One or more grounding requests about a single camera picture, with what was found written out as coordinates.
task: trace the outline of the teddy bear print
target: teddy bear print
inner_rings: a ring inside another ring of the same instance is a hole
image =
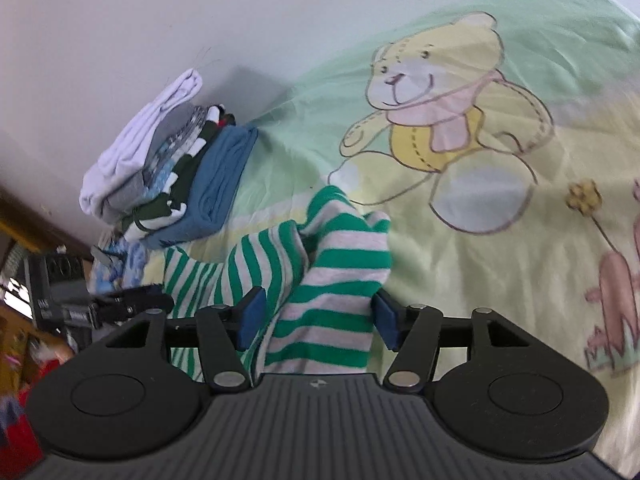
[[[361,205],[388,202],[434,180],[429,204],[453,229],[500,231],[536,184],[527,153],[553,134],[545,105],[498,70],[495,19],[473,12],[387,44],[374,55],[366,97],[375,111],[340,142],[329,176]],[[388,130],[389,153],[367,147]]]

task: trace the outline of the pink scarf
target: pink scarf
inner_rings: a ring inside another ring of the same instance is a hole
[[[493,70],[469,85],[407,108],[390,110],[386,119],[400,126],[433,129],[431,149],[434,152],[452,152],[469,143],[465,114],[476,102],[476,97],[487,83],[504,81],[504,76]]]

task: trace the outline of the gray folded garment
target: gray folded garment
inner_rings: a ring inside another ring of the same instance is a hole
[[[164,162],[175,153],[181,145],[181,140],[189,135],[188,125],[196,112],[195,105],[190,102],[181,103],[158,124],[146,154],[144,168],[134,173],[102,202],[100,218],[103,221],[107,224],[115,224],[138,204],[146,189],[145,177],[153,173],[154,169],[162,168]]]

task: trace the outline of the yellow shirt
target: yellow shirt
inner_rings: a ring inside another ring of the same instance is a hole
[[[399,126],[391,128],[391,152],[394,157],[405,166],[420,171],[439,173],[455,158],[463,153],[481,148],[478,143],[478,132],[482,127],[484,114],[482,110],[472,107],[466,114],[466,129],[469,132],[469,142],[459,150],[450,152],[434,152],[431,149],[431,126]]]

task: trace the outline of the bed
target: bed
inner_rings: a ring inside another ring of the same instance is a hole
[[[446,316],[491,307],[594,374],[610,399],[595,451],[632,476],[639,110],[640,23],[612,1],[442,9],[341,53],[257,118],[227,224],[185,248],[221,261],[339,186],[390,216],[397,300]],[[155,251],[145,281],[163,267]],[[392,359],[375,340],[369,369]],[[461,359],[443,352],[438,373]]]

